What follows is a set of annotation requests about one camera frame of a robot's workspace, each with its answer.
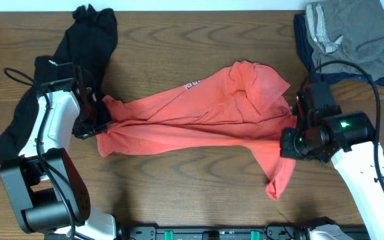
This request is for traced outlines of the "red printed t-shirt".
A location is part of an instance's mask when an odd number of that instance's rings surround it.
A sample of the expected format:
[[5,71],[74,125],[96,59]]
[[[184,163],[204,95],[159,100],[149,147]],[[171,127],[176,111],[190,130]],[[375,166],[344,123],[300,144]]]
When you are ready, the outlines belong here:
[[98,151],[102,156],[154,155],[240,145],[266,174],[268,196],[278,199],[295,168],[294,160],[280,155],[282,130],[296,124],[283,96],[288,88],[272,67],[243,61],[129,103],[106,96],[113,121],[97,136]]

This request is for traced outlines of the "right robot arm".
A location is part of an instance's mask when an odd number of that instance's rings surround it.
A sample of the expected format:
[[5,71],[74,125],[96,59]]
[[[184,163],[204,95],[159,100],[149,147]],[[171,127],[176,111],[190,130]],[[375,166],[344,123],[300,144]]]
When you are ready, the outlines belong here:
[[356,111],[285,128],[281,156],[332,162],[346,183],[370,239],[384,239],[384,156],[368,116]]

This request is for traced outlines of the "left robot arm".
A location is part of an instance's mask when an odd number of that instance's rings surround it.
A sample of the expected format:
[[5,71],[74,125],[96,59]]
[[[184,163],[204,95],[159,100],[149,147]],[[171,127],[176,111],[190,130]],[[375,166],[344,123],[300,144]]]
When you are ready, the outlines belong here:
[[39,106],[33,129],[18,156],[0,168],[20,228],[46,239],[116,239],[114,216],[91,206],[68,154],[72,136],[87,139],[111,122],[92,74],[74,63],[53,65],[50,80],[33,85]]

